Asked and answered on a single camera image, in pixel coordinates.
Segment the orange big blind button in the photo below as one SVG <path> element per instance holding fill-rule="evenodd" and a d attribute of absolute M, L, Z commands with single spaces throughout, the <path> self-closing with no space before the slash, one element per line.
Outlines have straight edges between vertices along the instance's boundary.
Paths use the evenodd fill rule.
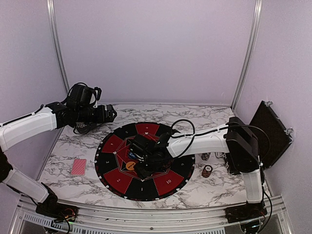
<path fill-rule="evenodd" d="M 126 170 L 133 171 L 135 169 L 136 162 L 129 161 L 126 163 Z"/>

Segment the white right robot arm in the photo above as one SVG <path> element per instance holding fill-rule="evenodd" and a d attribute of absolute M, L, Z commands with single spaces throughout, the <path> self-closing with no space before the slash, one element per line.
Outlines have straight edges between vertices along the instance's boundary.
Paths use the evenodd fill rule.
<path fill-rule="evenodd" d="M 138 134 L 129 143 L 128 157 L 138 160 L 134 170 L 142 180 L 173 159 L 202 153 L 229 154 L 246 187 L 247 204 L 242 206 L 242 215 L 252 218 L 260 211 L 263 182 L 258 138 L 240 119 L 232 117 L 226 124 L 199 132 L 193 129 L 191 133 L 171 127 L 158 141 Z"/>

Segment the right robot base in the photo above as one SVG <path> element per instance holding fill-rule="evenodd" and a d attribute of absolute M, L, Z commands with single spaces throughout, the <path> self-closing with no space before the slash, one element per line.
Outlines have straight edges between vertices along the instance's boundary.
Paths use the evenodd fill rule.
<path fill-rule="evenodd" d="M 240 225 L 243 233 L 255 234 L 266 224 L 265 203 L 248 203 L 232 206 L 225 209 L 225 217 L 228 223 L 243 222 Z"/>

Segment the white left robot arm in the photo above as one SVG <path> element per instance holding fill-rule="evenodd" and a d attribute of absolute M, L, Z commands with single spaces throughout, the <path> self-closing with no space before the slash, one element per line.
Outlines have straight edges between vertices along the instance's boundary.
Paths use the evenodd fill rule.
<path fill-rule="evenodd" d="M 63 101 L 43 104 L 34 112 L 0 125 L 0 181 L 41 203 L 51 217 L 60 215 L 57 196 L 45 185 L 25 175 L 10 164 L 5 152 L 13 146 L 45 132 L 66 126 L 79 135 L 85 135 L 104 123 L 114 122 L 117 112 L 111 104 L 99 105 L 102 90 L 83 82 L 70 88 Z"/>

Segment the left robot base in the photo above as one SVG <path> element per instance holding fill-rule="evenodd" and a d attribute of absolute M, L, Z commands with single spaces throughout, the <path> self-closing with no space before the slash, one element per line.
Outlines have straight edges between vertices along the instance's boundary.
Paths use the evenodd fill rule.
<path fill-rule="evenodd" d="M 75 221 L 77 217 L 78 207 L 58 203 L 56 200 L 46 200 L 38 203 L 36 213 L 52 217 L 55 222 Z"/>

